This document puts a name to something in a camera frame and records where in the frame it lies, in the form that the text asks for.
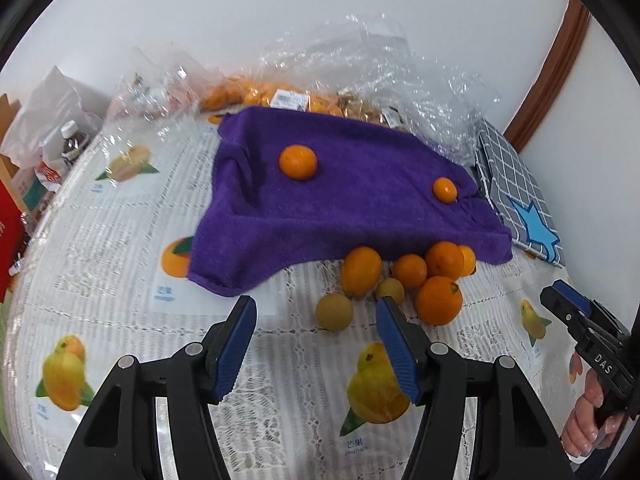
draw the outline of cardboard box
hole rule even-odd
[[[6,131],[9,129],[9,125],[14,120],[15,115],[18,113],[18,109],[20,108],[20,103],[18,101],[10,104],[9,98],[6,94],[2,94],[0,96],[0,143],[4,139],[4,135]],[[4,164],[5,169],[9,173],[10,177],[14,177],[15,173],[18,171],[18,167],[14,166],[11,163],[9,157],[0,153],[0,164]]]

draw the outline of clear plastic wrap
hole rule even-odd
[[[234,100],[224,98],[229,89]],[[461,165],[474,163],[474,123],[498,100],[477,75],[416,56],[401,25],[385,16],[288,34],[203,106],[216,110],[241,96],[245,105],[269,106],[278,89],[308,95],[312,112],[409,131]]]
[[[102,150],[108,162],[98,181],[158,173],[154,153],[193,131],[200,102],[222,81],[220,72],[205,70],[183,52],[154,64],[136,49],[133,61],[134,74],[122,79],[107,110]]]

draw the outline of gray plaid cloth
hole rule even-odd
[[[513,147],[487,121],[478,123],[479,188],[511,229],[513,244],[564,267],[564,253],[536,179]]]

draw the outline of human hand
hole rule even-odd
[[[598,382],[598,375],[594,370],[589,370],[584,380],[584,394],[575,401],[575,407],[562,430],[562,446],[571,456],[577,458],[591,451],[598,436],[594,412],[603,402],[604,392]],[[598,445],[598,449],[611,445],[624,416],[624,413],[617,413],[605,421],[603,428],[607,436]]]

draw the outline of yellow fruit print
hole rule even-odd
[[[546,327],[551,324],[551,321],[540,317],[529,300],[522,300],[520,302],[520,313],[522,314],[522,326],[524,330],[529,334],[529,341],[531,346],[535,345],[537,339],[543,339],[546,335]]]
[[[111,160],[107,169],[96,180],[110,178],[116,182],[124,182],[140,173],[159,173],[149,161],[151,150],[146,146],[131,146],[125,153]]]
[[[350,409],[340,436],[351,433],[366,422],[392,422],[409,407],[409,397],[400,391],[382,343],[372,343],[360,353],[357,369],[347,386]]]
[[[81,404],[94,400],[94,391],[84,373],[86,350],[75,335],[66,335],[56,343],[54,351],[42,365],[42,380],[36,397],[49,397],[61,410],[72,412]]]

